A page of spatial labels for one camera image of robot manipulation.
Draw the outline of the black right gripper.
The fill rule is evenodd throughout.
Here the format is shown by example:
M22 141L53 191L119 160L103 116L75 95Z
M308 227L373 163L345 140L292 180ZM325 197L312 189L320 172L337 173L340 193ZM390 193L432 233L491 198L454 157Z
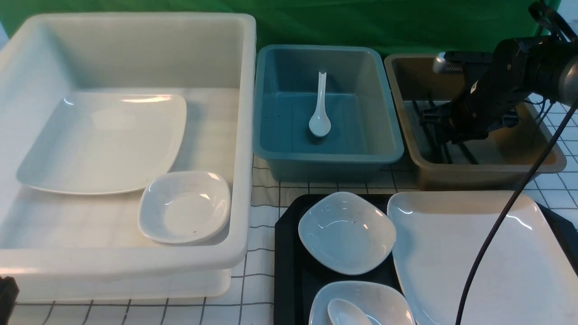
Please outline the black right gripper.
M479 78L450 102L420 110L420 126L431 127L439 144L484 140L490 132L520 123L516 107L530 92Z

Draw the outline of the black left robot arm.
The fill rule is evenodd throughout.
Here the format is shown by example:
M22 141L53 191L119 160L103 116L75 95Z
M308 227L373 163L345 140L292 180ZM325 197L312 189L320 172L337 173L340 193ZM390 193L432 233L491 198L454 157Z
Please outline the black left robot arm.
M0 324L8 325L20 289L12 276L0 278Z

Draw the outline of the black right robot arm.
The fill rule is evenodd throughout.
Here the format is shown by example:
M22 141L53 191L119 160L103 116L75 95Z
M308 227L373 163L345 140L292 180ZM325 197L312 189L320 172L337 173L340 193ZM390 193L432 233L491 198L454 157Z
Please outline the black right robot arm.
M437 74L463 74L465 85L449 102L417 111L421 127L432 127L439 144L487 138L519 123L515 108L532 94L572 105L577 100L577 34L540 0L529 14L548 35L504 39L493 53L439 53Z

